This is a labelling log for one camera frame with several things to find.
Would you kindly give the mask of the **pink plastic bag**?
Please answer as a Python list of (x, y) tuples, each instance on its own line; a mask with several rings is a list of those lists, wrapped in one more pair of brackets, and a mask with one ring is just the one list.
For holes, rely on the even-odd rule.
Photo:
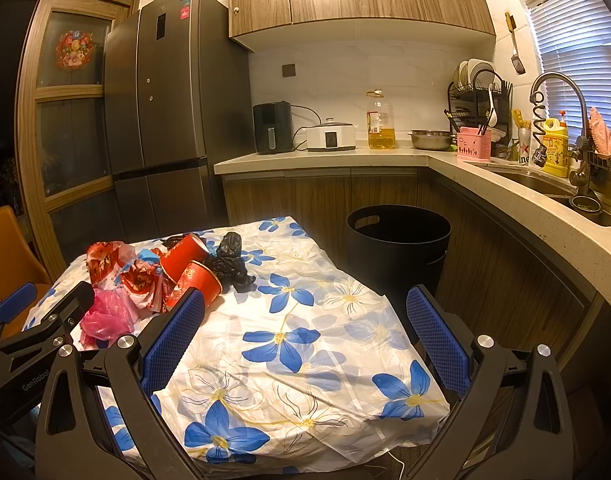
[(138, 309), (122, 287), (94, 288), (94, 303), (80, 323), (80, 343), (84, 349), (107, 348), (134, 330)]

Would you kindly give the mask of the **red paper cup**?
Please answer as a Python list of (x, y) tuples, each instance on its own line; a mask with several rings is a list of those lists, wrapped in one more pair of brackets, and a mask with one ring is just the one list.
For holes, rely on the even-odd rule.
[(173, 309), (180, 298), (184, 296), (185, 292), (188, 292), (191, 288), (197, 289), (202, 293), (204, 305), (207, 308), (209, 308), (223, 292), (223, 286), (220, 284), (214, 272), (203, 263), (191, 260), (191, 262), (187, 264), (171, 294), (166, 297), (164, 302), (165, 309)]
[(160, 266), (168, 278), (176, 283), (191, 261), (202, 262), (209, 256), (208, 247), (194, 233), (170, 236), (163, 241), (166, 252), (160, 257)]

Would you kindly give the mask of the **black plastic bag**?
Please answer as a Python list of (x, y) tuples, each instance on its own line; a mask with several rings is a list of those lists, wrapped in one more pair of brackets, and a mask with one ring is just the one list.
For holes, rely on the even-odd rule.
[(241, 251), (241, 236), (236, 232), (228, 232), (216, 248), (216, 254), (206, 256), (203, 260), (203, 264), (222, 285), (223, 292), (233, 288), (242, 294), (254, 289), (255, 277), (248, 273)]

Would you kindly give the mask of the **red white plastic bag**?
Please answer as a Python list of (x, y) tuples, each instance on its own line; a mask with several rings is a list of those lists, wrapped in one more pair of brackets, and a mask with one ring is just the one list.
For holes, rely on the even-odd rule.
[(86, 252), (86, 266), (92, 286), (98, 289), (115, 288), (121, 272), (135, 257), (134, 247), (121, 240), (92, 244)]

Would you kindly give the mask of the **black round trash bin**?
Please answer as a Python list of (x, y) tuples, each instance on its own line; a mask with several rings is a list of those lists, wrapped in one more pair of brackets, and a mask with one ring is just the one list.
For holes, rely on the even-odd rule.
[(447, 258), (452, 226), (429, 209), (375, 205), (348, 216), (348, 274), (386, 296), (403, 323), (409, 291), (423, 285), (434, 294)]

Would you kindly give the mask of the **wooden lower cabinets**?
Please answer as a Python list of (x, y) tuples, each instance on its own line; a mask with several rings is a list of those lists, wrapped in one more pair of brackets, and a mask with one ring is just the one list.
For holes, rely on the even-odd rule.
[(555, 249), (499, 208), (425, 168), (274, 170), (224, 179), (234, 224), (290, 216), (339, 268), (392, 257), (414, 285), (428, 273), (441, 306), (504, 346), (550, 344), (560, 369), (584, 360), (604, 300)]

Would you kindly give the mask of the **wooden glass door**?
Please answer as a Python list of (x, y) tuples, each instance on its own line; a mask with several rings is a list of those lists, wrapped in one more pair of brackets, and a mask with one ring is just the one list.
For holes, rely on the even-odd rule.
[[(122, 240), (104, 114), (104, 61), (110, 32), (139, 0), (37, 0), (16, 90), (16, 159), (23, 207), (38, 258), (51, 278), (97, 240)], [(94, 40), (79, 70), (56, 64), (69, 30)]]

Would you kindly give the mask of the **sink strainer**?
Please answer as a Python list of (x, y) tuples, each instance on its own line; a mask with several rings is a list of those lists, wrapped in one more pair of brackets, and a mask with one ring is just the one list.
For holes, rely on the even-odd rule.
[(571, 196), (569, 205), (573, 210), (586, 217), (597, 217), (603, 210), (603, 206), (597, 198), (587, 195)]

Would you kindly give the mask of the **steel sink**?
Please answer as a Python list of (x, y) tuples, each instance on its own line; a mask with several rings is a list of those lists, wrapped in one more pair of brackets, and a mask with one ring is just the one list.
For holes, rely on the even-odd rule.
[[(569, 184), (561, 183), (548, 174), (540, 174), (528, 167), (490, 164), (489, 162), (475, 162), (475, 166), (521, 184), (525, 188), (529, 188), (534, 192), (551, 198), (555, 200), (555, 202), (573, 210), (569, 205), (569, 198), (575, 196), (575, 190), (571, 188)], [(607, 210), (605, 207), (603, 207), (601, 214), (597, 217), (583, 217), (593, 221), (598, 226), (611, 228), (611, 211)]]

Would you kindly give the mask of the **red floral door decoration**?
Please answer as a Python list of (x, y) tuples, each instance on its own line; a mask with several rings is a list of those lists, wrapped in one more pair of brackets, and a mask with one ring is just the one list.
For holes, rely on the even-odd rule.
[(79, 70), (90, 62), (94, 50), (91, 34), (78, 29), (69, 30), (55, 47), (56, 64), (63, 70)]

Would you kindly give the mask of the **steel pot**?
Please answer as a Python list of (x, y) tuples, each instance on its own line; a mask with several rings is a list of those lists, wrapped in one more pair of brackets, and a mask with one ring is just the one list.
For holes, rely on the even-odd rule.
[(452, 133), (441, 130), (412, 130), (409, 136), (417, 150), (447, 151), (453, 141)]

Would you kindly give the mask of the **white rice cooker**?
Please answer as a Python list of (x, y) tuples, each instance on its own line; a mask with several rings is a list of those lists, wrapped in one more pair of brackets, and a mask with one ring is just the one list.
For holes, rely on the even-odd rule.
[(307, 151), (350, 151), (356, 148), (355, 127), (348, 122), (326, 120), (320, 125), (307, 127)]

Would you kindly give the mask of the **cooking oil bottle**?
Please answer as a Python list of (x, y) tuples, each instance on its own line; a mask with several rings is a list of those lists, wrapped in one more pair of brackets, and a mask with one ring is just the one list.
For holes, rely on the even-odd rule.
[(397, 145), (393, 108), (381, 89), (368, 91), (366, 96), (368, 146), (371, 150), (393, 150)]

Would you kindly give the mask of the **hanging spatula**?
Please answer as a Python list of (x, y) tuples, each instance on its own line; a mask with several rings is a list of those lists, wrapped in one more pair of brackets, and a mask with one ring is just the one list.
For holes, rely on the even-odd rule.
[(524, 75), (526, 73), (526, 67), (523, 65), (517, 44), (516, 38), (516, 21), (513, 14), (508, 11), (505, 12), (505, 22), (508, 28), (509, 35), (511, 35), (511, 45), (513, 46), (513, 52), (511, 52), (511, 64), (513, 64), (514, 70), (518, 75)]

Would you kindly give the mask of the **window blinds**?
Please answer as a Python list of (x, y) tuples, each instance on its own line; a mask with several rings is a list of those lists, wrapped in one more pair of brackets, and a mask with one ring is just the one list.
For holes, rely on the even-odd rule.
[(567, 75), (611, 130), (611, 13), (604, 0), (525, 0), (545, 72)]

